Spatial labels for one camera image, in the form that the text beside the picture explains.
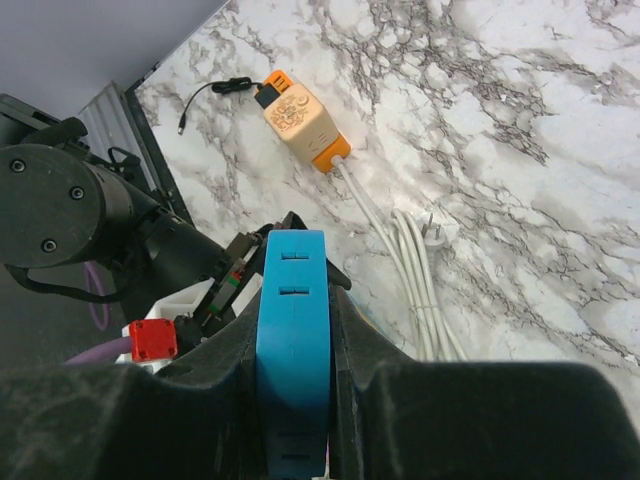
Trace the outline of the teal power strip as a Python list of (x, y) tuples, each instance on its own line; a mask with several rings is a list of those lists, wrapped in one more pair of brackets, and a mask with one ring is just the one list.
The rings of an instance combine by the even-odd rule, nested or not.
[(349, 299), (355, 306), (361, 318), (379, 334), (389, 340), (392, 344), (396, 343), (396, 335), (394, 330), (389, 326), (388, 322), (379, 316), (371, 307), (359, 301), (354, 295), (349, 295)]

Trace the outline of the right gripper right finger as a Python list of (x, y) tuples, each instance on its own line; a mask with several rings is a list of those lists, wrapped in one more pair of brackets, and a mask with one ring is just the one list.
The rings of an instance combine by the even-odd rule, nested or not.
[(635, 479), (616, 390), (567, 362), (419, 362), (330, 291), (336, 479)]

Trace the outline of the blue charger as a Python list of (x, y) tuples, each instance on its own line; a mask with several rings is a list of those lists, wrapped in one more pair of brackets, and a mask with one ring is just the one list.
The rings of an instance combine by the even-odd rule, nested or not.
[(325, 472), (331, 391), (329, 290), (261, 289), (259, 420), (271, 479)]

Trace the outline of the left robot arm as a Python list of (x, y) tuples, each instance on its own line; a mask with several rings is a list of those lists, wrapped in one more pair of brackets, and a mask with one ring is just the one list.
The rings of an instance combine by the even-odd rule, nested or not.
[[(90, 304), (122, 306), (141, 319), (179, 290), (210, 281), (191, 328), (211, 336), (234, 317), (232, 304), (263, 273), (271, 226), (240, 233), (221, 246), (178, 216), (150, 190), (134, 154), (107, 158), (83, 143), (78, 118), (64, 120), (12, 97), (1, 98), (1, 262), (23, 288)], [(33, 270), (94, 262), (116, 289), (48, 284)]]

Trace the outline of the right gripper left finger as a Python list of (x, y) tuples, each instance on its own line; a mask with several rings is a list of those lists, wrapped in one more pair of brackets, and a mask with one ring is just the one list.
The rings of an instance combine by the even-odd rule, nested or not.
[(256, 479), (259, 303), (151, 374), (131, 364), (1, 376), (5, 479)]

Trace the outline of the orange power strip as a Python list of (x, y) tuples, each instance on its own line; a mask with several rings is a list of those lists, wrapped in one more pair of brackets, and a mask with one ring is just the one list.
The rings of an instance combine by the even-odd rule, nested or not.
[(351, 146), (326, 107), (302, 83), (284, 71), (273, 71), (255, 92), (254, 99), (272, 130), (303, 164), (327, 174), (335, 157), (345, 159)]

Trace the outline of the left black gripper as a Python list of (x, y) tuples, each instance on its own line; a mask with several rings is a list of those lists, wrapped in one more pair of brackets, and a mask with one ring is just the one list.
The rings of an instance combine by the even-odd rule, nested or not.
[(326, 256), (324, 234), (309, 230), (295, 212), (256, 231), (237, 234), (223, 247), (165, 208), (136, 184), (124, 183), (142, 223), (146, 248), (140, 280), (122, 303), (133, 321), (159, 299), (200, 281), (218, 283), (231, 273), (260, 273), (266, 290), (351, 289), (351, 281)]

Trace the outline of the beige cube socket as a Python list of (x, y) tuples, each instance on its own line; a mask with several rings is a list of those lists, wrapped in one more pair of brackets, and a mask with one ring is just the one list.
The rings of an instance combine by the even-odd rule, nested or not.
[(327, 109), (302, 84), (288, 87), (266, 107), (264, 116), (301, 162), (312, 163), (339, 136)]

